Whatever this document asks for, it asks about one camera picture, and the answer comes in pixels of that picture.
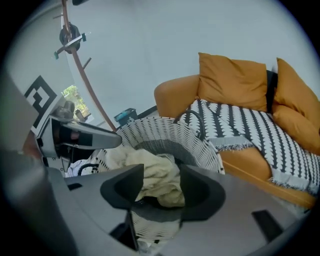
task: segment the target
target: laundry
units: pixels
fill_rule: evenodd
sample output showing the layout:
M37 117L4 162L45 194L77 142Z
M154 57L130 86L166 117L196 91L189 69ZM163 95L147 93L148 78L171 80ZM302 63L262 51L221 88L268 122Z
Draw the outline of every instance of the laundry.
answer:
M185 198L180 187L180 170L171 154L154 155L145 149L135 150L130 146L120 145L107 149L105 163L109 170L130 165L143 164L143 186L136 201L143 197L156 197L163 207L183 207ZM91 174L84 169L82 175Z

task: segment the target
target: green foliage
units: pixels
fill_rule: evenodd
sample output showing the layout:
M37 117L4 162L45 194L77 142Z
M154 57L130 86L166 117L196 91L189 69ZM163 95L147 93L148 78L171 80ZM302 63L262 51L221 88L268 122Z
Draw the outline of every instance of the green foliage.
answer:
M80 110L84 117L90 114L88 107L86 106L83 98L78 91L78 88L75 85L69 86L63 91L62 94L67 101L71 101L74 103L75 109ZM73 115L73 118L78 120L78 117L75 114Z

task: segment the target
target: wooden pole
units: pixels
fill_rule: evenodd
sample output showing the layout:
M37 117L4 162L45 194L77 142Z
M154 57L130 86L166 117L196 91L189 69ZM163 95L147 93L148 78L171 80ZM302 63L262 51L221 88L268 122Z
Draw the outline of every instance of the wooden pole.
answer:
M67 0L62 0L62 13L63 13L62 15L63 15L64 25L65 25L66 35L70 39L70 26L69 26L69 19L68 19L68 13L67 13ZM115 125L112 123L112 121L108 117L107 113L105 112L104 108L101 106L101 104L100 104L100 102L99 102L90 82L89 82L89 79L85 73L84 68L86 67L86 64L84 66L82 66L76 48L70 47L70 51L71 51L72 56L74 58L75 65L78 68L80 76L84 82L84 85L87 88L94 104L96 105L97 109L100 111L103 119L111 127L111 129L115 132L117 130Z

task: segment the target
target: throw pillow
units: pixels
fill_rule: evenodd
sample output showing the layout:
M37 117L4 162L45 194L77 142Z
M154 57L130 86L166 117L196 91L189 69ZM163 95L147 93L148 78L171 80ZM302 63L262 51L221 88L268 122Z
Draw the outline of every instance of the throw pillow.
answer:
M284 105L273 105L273 120L303 149L320 156L319 129L302 114Z
M314 92L283 59L277 58L278 83L274 101L303 115L320 129L320 102Z
M200 99L267 111L267 68L249 60L199 52Z

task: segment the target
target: laundry basket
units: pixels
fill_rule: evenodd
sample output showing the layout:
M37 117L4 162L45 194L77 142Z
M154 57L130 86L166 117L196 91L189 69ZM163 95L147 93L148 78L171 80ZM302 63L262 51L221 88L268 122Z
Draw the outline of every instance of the laundry basket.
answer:
M200 131L191 129L180 121L184 113L197 116ZM176 119L169 117L146 117L134 120L117 133L122 137L122 145L134 149L145 149L154 155L171 154L182 163L197 166L212 172L224 174L221 157L213 144L205 138L205 128L200 115L187 110ZM91 173L108 171L105 155L108 149L102 149L90 165ZM169 215L163 218L161 213L142 199L132 209L132 220L136 236L148 241L169 240L179 230L181 209L167 210Z

